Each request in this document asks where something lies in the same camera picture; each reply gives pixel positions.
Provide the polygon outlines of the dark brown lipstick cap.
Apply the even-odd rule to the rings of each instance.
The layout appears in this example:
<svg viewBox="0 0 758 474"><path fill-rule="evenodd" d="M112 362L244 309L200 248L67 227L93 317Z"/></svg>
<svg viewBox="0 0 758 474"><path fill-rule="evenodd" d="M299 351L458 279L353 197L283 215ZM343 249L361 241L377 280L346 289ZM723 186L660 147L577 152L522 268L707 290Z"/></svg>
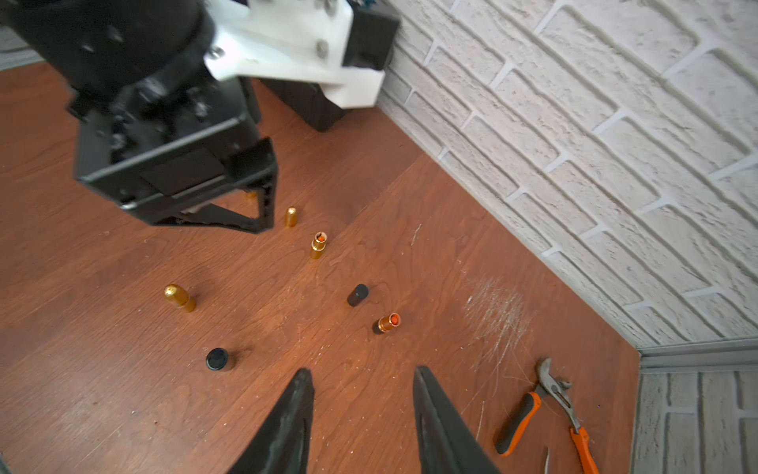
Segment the dark brown lipstick cap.
<svg viewBox="0 0 758 474"><path fill-rule="evenodd" d="M347 304L351 307L358 306L369 296L369 288L365 284L358 284L347 297Z"/></svg>

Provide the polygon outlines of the black gold lipstick base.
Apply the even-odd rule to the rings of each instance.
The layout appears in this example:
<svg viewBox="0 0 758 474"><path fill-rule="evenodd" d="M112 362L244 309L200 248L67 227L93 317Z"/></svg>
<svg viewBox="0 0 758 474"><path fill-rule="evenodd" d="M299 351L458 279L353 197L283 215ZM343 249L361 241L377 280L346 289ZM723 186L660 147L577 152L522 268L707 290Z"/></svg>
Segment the black gold lipstick base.
<svg viewBox="0 0 758 474"><path fill-rule="evenodd" d="M376 335L387 334L397 329L401 324L401 316L398 313L391 313L379 318L372 326L372 331Z"/></svg>

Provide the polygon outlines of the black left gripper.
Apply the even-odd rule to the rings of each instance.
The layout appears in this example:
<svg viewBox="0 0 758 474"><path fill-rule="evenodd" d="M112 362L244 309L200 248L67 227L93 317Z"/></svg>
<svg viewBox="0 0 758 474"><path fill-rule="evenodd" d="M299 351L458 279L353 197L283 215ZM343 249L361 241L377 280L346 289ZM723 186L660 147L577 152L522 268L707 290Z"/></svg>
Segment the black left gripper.
<svg viewBox="0 0 758 474"><path fill-rule="evenodd" d="M278 162L260 119L248 79L195 88L152 118L93 111L74 177L148 225L261 234L274 227Z"/></svg>

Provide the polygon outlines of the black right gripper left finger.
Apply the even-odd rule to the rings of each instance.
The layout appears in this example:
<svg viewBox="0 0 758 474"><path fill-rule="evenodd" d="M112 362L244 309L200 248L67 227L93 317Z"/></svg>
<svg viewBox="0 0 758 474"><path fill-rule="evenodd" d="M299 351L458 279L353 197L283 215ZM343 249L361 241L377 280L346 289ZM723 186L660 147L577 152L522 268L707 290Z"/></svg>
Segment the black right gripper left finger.
<svg viewBox="0 0 758 474"><path fill-rule="evenodd" d="M307 472L315 388L309 369L298 369L228 473Z"/></svg>

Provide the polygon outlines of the gold lipstick piece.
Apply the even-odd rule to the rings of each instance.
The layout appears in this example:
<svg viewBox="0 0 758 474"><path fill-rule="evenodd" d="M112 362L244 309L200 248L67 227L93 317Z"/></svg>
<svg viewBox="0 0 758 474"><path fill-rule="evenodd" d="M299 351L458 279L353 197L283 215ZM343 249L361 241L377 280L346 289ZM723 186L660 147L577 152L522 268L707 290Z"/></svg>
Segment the gold lipstick piece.
<svg viewBox="0 0 758 474"><path fill-rule="evenodd" d="M285 214L285 226L288 228L296 226L298 223L298 210L296 207L288 207Z"/></svg>
<svg viewBox="0 0 758 474"><path fill-rule="evenodd" d="M328 240L328 235L324 231L319 231L315 234L314 239L311 243L311 251L310 251L310 257L314 260L318 260L321 258L321 256L324 254L324 251L326 249L326 244Z"/></svg>

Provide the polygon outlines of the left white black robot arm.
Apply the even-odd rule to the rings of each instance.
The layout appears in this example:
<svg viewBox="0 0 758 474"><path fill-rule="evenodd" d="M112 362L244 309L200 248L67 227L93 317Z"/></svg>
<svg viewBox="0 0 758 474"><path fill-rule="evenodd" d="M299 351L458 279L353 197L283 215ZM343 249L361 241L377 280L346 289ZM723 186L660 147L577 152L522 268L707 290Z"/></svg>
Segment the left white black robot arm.
<svg viewBox="0 0 758 474"><path fill-rule="evenodd" d="M274 226L274 146L251 82L206 66L203 2L5 1L1 22L72 91L79 183L151 226Z"/></svg>

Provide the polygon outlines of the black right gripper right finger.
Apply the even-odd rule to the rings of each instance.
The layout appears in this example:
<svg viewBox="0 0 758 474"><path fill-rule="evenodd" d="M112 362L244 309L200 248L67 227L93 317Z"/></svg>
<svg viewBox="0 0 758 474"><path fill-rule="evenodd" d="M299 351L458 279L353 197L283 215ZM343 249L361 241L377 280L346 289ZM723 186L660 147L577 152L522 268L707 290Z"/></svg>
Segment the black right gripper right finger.
<svg viewBox="0 0 758 474"><path fill-rule="evenodd" d="M422 473L499 473L428 367L417 367L413 398Z"/></svg>

